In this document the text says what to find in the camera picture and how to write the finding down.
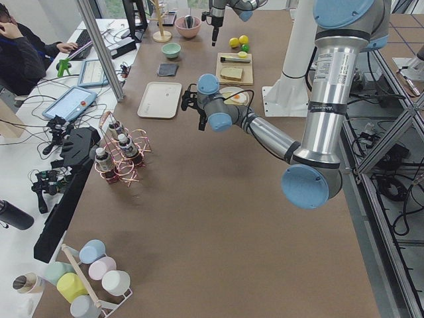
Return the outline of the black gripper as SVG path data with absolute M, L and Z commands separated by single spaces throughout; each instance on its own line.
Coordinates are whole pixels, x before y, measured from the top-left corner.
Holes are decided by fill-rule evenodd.
M 211 18 L 211 25 L 213 26 L 212 32 L 212 45 L 215 46 L 219 35 L 219 28 L 223 26 L 224 10 L 223 9 L 210 9 L 201 14 L 201 20 L 206 21 L 206 18 Z
M 195 84 L 194 83 L 189 84 L 188 88 L 184 91 L 184 94 L 182 95 L 181 108 L 182 108 L 182 111 L 186 111 L 188 107 L 195 109 L 199 113 L 198 129 L 200 131 L 204 131 L 206 114 L 205 114 L 205 111 L 201 109 L 198 105 L 197 92 L 191 90 L 191 87 L 193 85 Z

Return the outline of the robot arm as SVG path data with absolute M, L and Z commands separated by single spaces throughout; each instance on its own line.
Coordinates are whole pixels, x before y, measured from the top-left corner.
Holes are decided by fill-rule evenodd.
M 211 45 L 215 46 L 219 35 L 219 29 L 223 26 L 225 9 L 231 8 L 240 20 L 246 22 L 251 18 L 252 12 L 267 4 L 266 0 L 212 0 L 209 1 L 209 10 L 201 14 L 201 20 L 211 19 L 210 25 L 213 26 Z
M 305 130 L 301 141 L 259 117 L 250 107 L 228 105 L 219 80 L 204 74 L 196 91 L 186 91 L 182 109 L 195 109 L 199 127 L 223 132 L 234 125 L 252 135 L 266 150 L 288 163 L 281 187 L 287 199 L 302 209 L 314 209 L 342 188 L 335 149 L 346 115 L 357 57 L 383 47 L 388 39 L 389 1 L 300 1 L 291 37 L 305 25 L 306 37 L 317 48 Z

